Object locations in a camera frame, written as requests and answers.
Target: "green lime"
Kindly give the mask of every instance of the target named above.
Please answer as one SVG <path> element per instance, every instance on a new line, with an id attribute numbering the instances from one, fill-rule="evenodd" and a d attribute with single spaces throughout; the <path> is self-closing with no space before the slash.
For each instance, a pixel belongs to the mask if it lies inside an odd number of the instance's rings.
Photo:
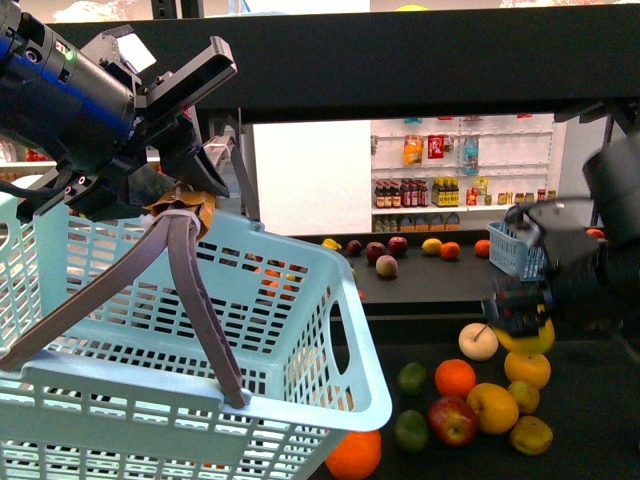
<path id="1" fill-rule="evenodd" d="M 398 388 L 405 395 L 419 395 L 427 381 L 427 369 L 416 362 L 406 364 L 398 374 Z"/>
<path id="2" fill-rule="evenodd" d="M 398 416 L 393 434 L 400 450 L 406 453 L 421 452 L 429 440 L 427 421 L 416 410 L 405 410 Z"/>

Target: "light blue basket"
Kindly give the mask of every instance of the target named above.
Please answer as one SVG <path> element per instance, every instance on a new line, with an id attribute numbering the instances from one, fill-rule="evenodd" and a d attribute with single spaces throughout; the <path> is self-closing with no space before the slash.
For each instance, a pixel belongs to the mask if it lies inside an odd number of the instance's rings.
<path id="1" fill-rule="evenodd" d="M 516 238 L 504 221 L 487 225 L 491 248 L 489 260 L 496 267 L 511 276 L 517 276 L 523 282 L 542 280 L 542 269 L 547 263 L 544 250 L 540 247 L 527 247 Z"/>
<path id="2" fill-rule="evenodd" d="M 0 345 L 123 255 L 137 221 L 91 223 L 59 206 L 31 224 L 0 197 Z M 0 372 L 2 479 L 302 479 L 346 431 L 380 428 L 391 401 L 348 263 L 218 211 L 199 266 L 250 404 L 224 404 L 166 252 L 27 362 Z M 332 307 L 349 347 L 331 345 Z"/>

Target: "red apple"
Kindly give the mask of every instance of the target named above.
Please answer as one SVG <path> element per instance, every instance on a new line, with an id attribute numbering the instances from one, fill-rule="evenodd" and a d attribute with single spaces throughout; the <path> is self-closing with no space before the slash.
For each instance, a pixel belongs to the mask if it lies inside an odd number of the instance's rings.
<path id="1" fill-rule="evenodd" d="M 398 258 L 407 253 L 407 250 L 409 249 L 409 242 L 407 242 L 407 239 L 404 237 L 391 237 L 387 246 L 389 247 L 389 253 Z"/>
<path id="2" fill-rule="evenodd" d="M 352 257 L 357 257 L 362 252 L 362 244 L 359 240 L 351 240 L 347 243 L 347 251 Z"/>
<path id="3" fill-rule="evenodd" d="M 367 256 L 367 261 L 375 264 L 378 258 L 387 253 L 387 248 L 380 242 L 369 242 L 364 253 Z"/>
<path id="4" fill-rule="evenodd" d="M 427 419 L 436 437 L 450 447 L 470 443 L 478 432 L 476 412 L 461 398 L 439 398 L 429 408 Z"/>

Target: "fruit display counter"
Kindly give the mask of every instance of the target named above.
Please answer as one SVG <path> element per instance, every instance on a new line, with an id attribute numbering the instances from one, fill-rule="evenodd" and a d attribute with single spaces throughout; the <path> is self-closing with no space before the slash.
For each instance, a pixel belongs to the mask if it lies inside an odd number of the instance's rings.
<path id="1" fill-rule="evenodd" d="M 370 242 L 388 244 L 397 234 L 358 234 L 334 237 L 342 247 L 339 252 L 351 262 L 357 286 L 364 293 L 364 310 L 369 319 L 377 317 L 425 317 L 436 315 L 479 315 L 480 301 L 492 294 L 492 282 L 501 271 L 487 258 L 476 256 L 474 245 L 489 238 L 487 231 L 420 232 L 402 234 L 408 240 L 406 254 L 397 258 L 398 273 L 393 279 L 382 279 L 375 264 L 367 261 L 363 250 L 353 256 L 347 243 L 358 240 L 363 247 Z M 298 237 L 321 244 L 325 237 Z M 456 242 L 461 247 L 455 260 L 429 256 L 422 250 L 427 238 Z"/>
<path id="2" fill-rule="evenodd" d="M 478 383 L 509 385 L 503 369 L 506 353 L 501 347 L 485 362 L 470 362 Z M 551 379 L 540 391 L 535 415 L 552 428 L 553 442 L 536 457 L 516 451 L 508 434 L 491 437 L 482 433 L 468 445 L 450 448 L 429 432 L 420 453 L 402 453 L 394 439 L 396 419 L 409 409 L 426 415 L 438 398 L 436 367 L 444 360 L 464 357 L 453 343 L 378 345 L 378 355 L 391 392 L 393 414 L 381 430 L 382 456 L 371 479 L 640 478 L 640 365 L 615 341 L 560 341 L 547 353 Z M 345 347 L 337 347 L 336 356 L 346 365 Z M 420 362 L 427 369 L 425 388 L 416 397 L 402 394 L 396 385 L 400 370 L 409 362 Z M 323 465 L 311 478 L 333 477 Z"/>

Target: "robotic arm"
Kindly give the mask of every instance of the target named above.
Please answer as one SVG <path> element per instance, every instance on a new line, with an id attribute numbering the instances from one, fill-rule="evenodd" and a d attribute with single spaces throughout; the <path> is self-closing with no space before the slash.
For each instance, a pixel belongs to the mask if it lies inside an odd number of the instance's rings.
<path id="1" fill-rule="evenodd" d="M 229 195 L 193 107 L 236 73 L 223 40 L 211 37 L 175 74 L 145 86 L 125 53 L 137 39 L 128 26 L 77 49 L 13 0 L 0 0 L 0 24 L 0 134 L 56 161 L 28 190 L 0 184 L 25 199 L 21 219 L 61 201 L 91 220 L 134 217 L 177 181 Z M 147 164 L 148 146 L 164 175 Z"/>
<path id="2" fill-rule="evenodd" d="M 506 214 L 509 228 L 547 257 L 544 282 L 507 282 L 484 302 L 489 323 L 512 337 L 537 335 L 550 314 L 574 326 L 615 328 L 640 313 L 640 134 L 594 155 L 583 173 L 606 241 L 588 236 L 561 203 Z"/>

